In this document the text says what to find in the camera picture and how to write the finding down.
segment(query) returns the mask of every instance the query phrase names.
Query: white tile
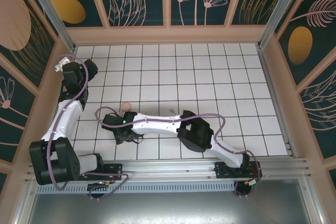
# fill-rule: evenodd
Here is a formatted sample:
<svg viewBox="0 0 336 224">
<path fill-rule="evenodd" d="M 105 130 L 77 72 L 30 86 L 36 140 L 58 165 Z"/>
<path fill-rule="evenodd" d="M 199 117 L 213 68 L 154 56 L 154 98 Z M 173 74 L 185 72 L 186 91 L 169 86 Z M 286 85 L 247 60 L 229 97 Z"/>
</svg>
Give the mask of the white tile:
<svg viewBox="0 0 336 224">
<path fill-rule="evenodd" d="M 82 115 L 80 115 L 79 120 L 95 120 L 96 116 L 95 116 L 95 112 L 97 109 L 99 109 L 100 106 L 100 102 L 97 103 L 87 103 L 85 105 L 85 108 L 83 110 Z"/>
<path fill-rule="evenodd" d="M 106 72 L 105 86 L 121 86 L 122 72 Z"/>
<path fill-rule="evenodd" d="M 244 151 L 244 141 L 242 136 L 223 136 L 223 142 L 231 146 L 238 151 Z"/>
<path fill-rule="evenodd" d="M 135 160 L 137 157 L 137 144 L 133 142 L 123 142 L 117 145 L 115 160 Z"/>
<path fill-rule="evenodd" d="M 90 87 L 88 102 L 101 102 L 103 87 Z"/>
<path fill-rule="evenodd" d="M 160 70 L 176 69 L 176 57 L 161 57 L 159 59 Z"/>
<path fill-rule="evenodd" d="M 281 134 L 281 129 L 276 116 L 261 116 L 259 119 L 264 135 Z"/>
<path fill-rule="evenodd" d="M 226 55 L 242 55 L 239 44 L 225 43 L 224 47 Z"/>
<path fill-rule="evenodd" d="M 216 98 L 213 84 L 197 84 L 196 89 L 198 100 L 212 100 Z"/>
<path fill-rule="evenodd" d="M 125 70 L 141 70 L 141 58 L 126 58 Z"/>
<path fill-rule="evenodd" d="M 226 56 L 210 56 L 212 69 L 227 69 Z"/>
<path fill-rule="evenodd" d="M 232 84 L 215 84 L 216 99 L 234 99 Z"/>
<path fill-rule="evenodd" d="M 251 83 L 251 88 L 255 99 L 271 98 L 266 83 Z"/>
<path fill-rule="evenodd" d="M 138 145 L 138 159 L 159 159 L 159 139 L 144 139 Z"/>
<path fill-rule="evenodd" d="M 191 44 L 176 44 L 176 56 L 191 56 Z"/>
<path fill-rule="evenodd" d="M 89 81 L 89 87 L 104 86 L 105 74 L 106 72 L 98 72 L 98 74 L 96 74 L 96 76 L 91 81 Z"/>
<path fill-rule="evenodd" d="M 251 99 L 253 98 L 249 83 L 233 84 L 236 99 Z"/>
<path fill-rule="evenodd" d="M 130 111 L 134 111 L 134 112 L 139 112 L 139 101 L 137 102 L 129 102 L 129 101 L 122 101 L 121 105 L 120 105 L 120 110 L 122 113 L 124 113 L 125 111 L 122 110 L 122 105 L 124 102 L 128 102 L 131 104 L 131 110 Z"/>
<path fill-rule="evenodd" d="M 224 45 L 220 44 L 208 44 L 210 55 L 225 55 Z"/>
<path fill-rule="evenodd" d="M 126 47 L 126 57 L 141 57 L 142 45 L 128 45 Z"/>
<path fill-rule="evenodd" d="M 79 121 L 76 140 L 77 139 L 96 139 L 97 121 Z"/>
<path fill-rule="evenodd" d="M 210 58 L 208 56 L 194 56 L 195 69 L 210 69 Z"/>
<path fill-rule="evenodd" d="M 110 48 L 110 56 L 113 57 L 125 57 L 126 55 L 126 45 L 121 46 L 111 46 Z"/>
<path fill-rule="evenodd" d="M 178 84 L 194 84 L 195 73 L 194 70 L 178 70 L 177 71 L 177 83 Z"/>
<path fill-rule="evenodd" d="M 159 46 L 158 45 L 143 45 L 142 47 L 142 56 L 159 56 Z"/>
<path fill-rule="evenodd" d="M 175 56 L 174 44 L 159 45 L 159 56 Z"/>
<path fill-rule="evenodd" d="M 256 55 L 256 44 L 253 43 L 240 43 L 243 55 Z"/>
<path fill-rule="evenodd" d="M 244 136 L 245 147 L 255 156 L 267 156 L 263 136 Z"/>
<path fill-rule="evenodd" d="M 230 73 L 228 69 L 212 70 L 214 83 L 231 83 Z"/>
<path fill-rule="evenodd" d="M 247 69 L 248 79 L 250 82 L 266 82 L 264 72 L 259 69 Z"/>
<path fill-rule="evenodd" d="M 236 100 L 239 116 L 255 116 L 257 115 L 254 100 Z"/>
<path fill-rule="evenodd" d="M 104 161 L 111 161 L 116 154 L 115 145 L 115 140 L 97 140 L 94 152 L 99 153 Z"/>
<path fill-rule="evenodd" d="M 80 46 L 77 49 L 76 56 L 80 59 L 91 59 L 93 46 Z"/>
<path fill-rule="evenodd" d="M 246 68 L 261 68 L 261 63 L 258 55 L 244 55 Z"/>
<path fill-rule="evenodd" d="M 160 159 L 181 158 L 180 140 L 178 138 L 160 139 Z"/>
<path fill-rule="evenodd" d="M 243 135 L 262 135 L 259 119 L 257 116 L 239 118 Z"/>
<path fill-rule="evenodd" d="M 103 102 L 119 102 L 121 87 L 104 87 Z"/>
<path fill-rule="evenodd" d="M 108 71 L 124 71 L 125 58 L 109 58 Z"/>
<path fill-rule="evenodd" d="M 96 139 L 104 139 L 104 140 L 114 140 L 114 133 L 112 131 L 108 131 L 103 129 L 101 125 L 98 125 L 98 132 Z"/>
<path fill-rule="evenodd" d="M 244 60 L 241 55 L 226 56 L 229 68 L 245 68 Z"/>
<path fill-rule="evenodd" d="M 176 66 L 177 69 L 194 69 L 194 62 L 193 62 L 192 56 L 177 57 L 176 63 L 177 63 L 177 66 Z"/>
<path fill-rule="evenodd" d="M 92 154 L 94 151 L 95 140 L 75 141 L 74 151 L 77 156 Z"/>
<path fill-rule="evenodd" d="M 159 115 L 160 116 L 174 116 L 178 114 L 179 104 L 177 101 L 160 101 Z"/>
<path fill-rule="evenodd" d="M 97 65 L 98 71 L 106 71 L 107 69 L 107 58 L 103 59 L 93 59 L 93 63 Z"/>
<path fill-rule="evenodd" d="M 276 115 L 271 99 L 255 99 L 258 115 Z"/>
<path fill-rule="evenodd" d="M 121 92 L 121 102 L 135 102 L 140 100 L 140 86 L 124 86 Z"/>
<path fill-rule="evenodd" d="M 207 44 L 192 44 L 193 56 L 209 55 Z"/>
<path fill-rule="evenodd" d="M 159 102 L 140 102 L 140 113 L 159 115 Z"/>
<path fill-rule="evenodd" d="M 178 100 L 197 100 L 195 85 L 178 85 Z"/>
<path fill-rule="evenodd" d="M 160 85 L 160 101 L 177 101 L 177 85 Z"/>
<path fill-rule="evenodd" d="M 197 84 L 213 83 L 211 70 L 195 70 Z"/>
<path fill-rule="evenodd" d="M 102 107 L 104 107 L 104 106 L 110 107 L 110 108 L 114 109 L 117 113 L 120 112 L 120 102 L 104 102 L 104 103 L 101 104 L 101 106 L 102 106 Z M 102 109 L 102 110 L 100 111 L 100 116 L 99 116 L 99 118 L 100 118 L 101 120 L 103 120 L 104 117 L 105 117 L 105 115 L 110 114 L 110 113 L 112 113 L 112 112 L 113 112 L 113 111 L 110 110 L 110 109 Z"/>
<path fill-rule="evenodd" d="M 159 71 L 141 71 L 141 85 L 158 85 Z"/>
<path fill-rule="evenodd" d="M 95 46 L 93 49 L 93 58 L 108 58 L 110 46 Z"/>
<path fill-rule="evenodd" d="M 176 84 L 177 83 L 176 70 L 160 70 L 159 84 Z"/>
<path fill-rule="evenodd" d="M 198 115 L 197 101 L 178 101 L 179 114 L 182 115 L 183 111 L 189 110 Z"/>
<path fill-rule="evenodd" d="M 140 101 L 158 101 L 158 100 L 159 100 L 159 86 L 141 86 Z"/>
<path fill-rule="evenodd" d="M 202 152 L 190 151 L 183 143 L 181 143 L 182 158 L 202 158 Z"/>
<path fill-rule="evenodd" d="M 287 156 L 287 150 L 281 135 L 264 136 L 268 155 Z"/>
<path fill-rule="evenodd" d="M 248 83 L 246 69 L 230 69 L 232 83 Z"/>
<path fill-rule="evenodd" d="M 159 69 L 158 57 L 142 58 L 142 70 L 158 70 L 158 69 Z"/>
<path fill-rule="evenodd" d="M 207 114 L 207 113 L 217 114 L 218 110 L 216 100 L 198 101 L 198 110 L 199 114 Z"/>
<path fill-rule="evenodd" d="M 238 116 L 235 100 L 217 100 L 217 106 L 222 116 Z"/>
<path fill-rule="evenodd" d="M 128 85 L 140 85 L 141 71 L 125 71 L 122 84 Z"/>
<path fill-rule="evenodd" d="M 241 136 L 239 118 L 226 118 L 222 136 Z"/>
</svg>

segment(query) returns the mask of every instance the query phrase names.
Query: cable connector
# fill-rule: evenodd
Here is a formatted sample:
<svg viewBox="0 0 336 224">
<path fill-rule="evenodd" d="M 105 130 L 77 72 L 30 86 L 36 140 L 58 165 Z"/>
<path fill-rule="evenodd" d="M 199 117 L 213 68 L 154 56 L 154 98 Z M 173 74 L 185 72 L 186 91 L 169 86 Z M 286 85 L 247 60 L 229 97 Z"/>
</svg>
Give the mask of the cable connector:
<svg viewBox="0 0 336 224">
<path fill-rule="evenodd" d="M 63 59 L 61 59 L 61 61 L 59 62 L 59 64 L 55 66 L 55 71 L 56 72 L 59 72 L 59 71 L 63 72 L 63 68 L 62 67 L 65 64 L 68 64 L 68 63 L 71 63 L 71 61 L 67 57 L 64 57 Z"/>
</svg>

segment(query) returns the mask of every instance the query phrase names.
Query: vented metal strip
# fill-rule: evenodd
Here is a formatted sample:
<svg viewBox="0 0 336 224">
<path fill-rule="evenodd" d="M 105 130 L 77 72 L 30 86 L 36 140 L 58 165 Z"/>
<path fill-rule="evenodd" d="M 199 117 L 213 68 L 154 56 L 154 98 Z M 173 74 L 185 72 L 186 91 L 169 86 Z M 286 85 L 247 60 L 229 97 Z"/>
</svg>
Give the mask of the vented metal strip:
<svg viewBox="0 0 336 224">
<path fill-rule="evenodd" d="M 68 184 L 64 191 L 58 191 L 53 185 L 39 186 L 36 194 L 87 194 L 88 184 Z M 99 188 L 93 194 L 109 193 L 118 184 L 108 188 Z M 233 191 L 233 181 L 220 182 L 184 182 L 184 183 L 125 183 L 115 193 L 191 193 L 200 191 Z"/>
</svg>

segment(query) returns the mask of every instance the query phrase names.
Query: enclosure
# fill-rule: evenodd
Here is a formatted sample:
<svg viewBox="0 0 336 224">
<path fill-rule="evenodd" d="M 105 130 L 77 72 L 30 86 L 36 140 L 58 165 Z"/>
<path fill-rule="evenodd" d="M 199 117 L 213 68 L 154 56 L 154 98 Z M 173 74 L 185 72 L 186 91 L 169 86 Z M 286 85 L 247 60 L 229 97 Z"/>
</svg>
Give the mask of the enclosure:
<svg viewBox="0 0 336 224">
<path fill-rule="evenodd" d="M 335 0 L 0 3 L 0 223 L 335 222 Z M 86 181 L 56 191 L 35 180 L 28 150 L 54 119 L 62 74 L 52 60 L 61 54 L 98 67 L 70 143 L 129 175 L 106 204 L 89 200 Z M 123 113 L 124 102 L 154 116 L 221 114 L 219 139 L 251 150 L 263 180 L 238 198 L 234 179 L 216 178 L 219 159 L 178 138 L 117 144 L 94 112 Z M 205 120 L 214 131 L 222 123 Z M 195 211 L 202 199 L 208 214 Z M 83 214 L 88 207 L 100 217 Z"/>
</svg>

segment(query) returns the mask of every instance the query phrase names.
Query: white tiled floor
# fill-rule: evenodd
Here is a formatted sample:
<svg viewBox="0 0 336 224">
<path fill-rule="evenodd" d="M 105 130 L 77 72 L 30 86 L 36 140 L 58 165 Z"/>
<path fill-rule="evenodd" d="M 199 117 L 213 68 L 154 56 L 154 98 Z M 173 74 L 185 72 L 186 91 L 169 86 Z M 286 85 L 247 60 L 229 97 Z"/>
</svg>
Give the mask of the white tiled floor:
<svg viewBox="0 0 336 224">
<path fill-rule="evenodd" d="M 256 156 L 287 155 L 254 44 L 82 46 L 77 56 L 91 58 L 99 68 L 72 141 L 80 155 L 95 152 L 105 160 L 211 157 L 157 134 L 146 135 L 139 145 L 116 145 L 94 111 L 101 106 L 120 111 L 122 102 L 150 115 L 219 113 L 226 117 L 219 136 L 230 146 Z M 100 118 L 109 112 L 101 111 Z M 206 121 L 218 130 L 218 118 Z"/>
</svg>

